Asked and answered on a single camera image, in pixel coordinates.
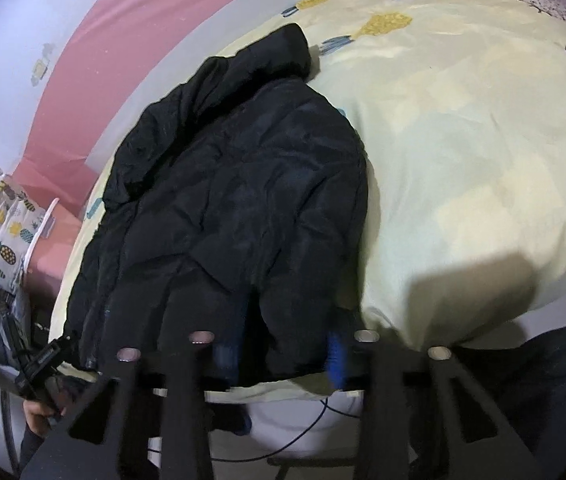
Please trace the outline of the person's left hand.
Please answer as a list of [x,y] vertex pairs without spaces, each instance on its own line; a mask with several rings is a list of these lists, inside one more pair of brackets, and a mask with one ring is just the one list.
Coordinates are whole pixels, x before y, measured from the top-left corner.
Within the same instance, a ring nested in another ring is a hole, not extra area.
[[24,400],[23,411],[27,428],[40,438],[47,437],[52,427],[61,419],[59,413],[40,401]]

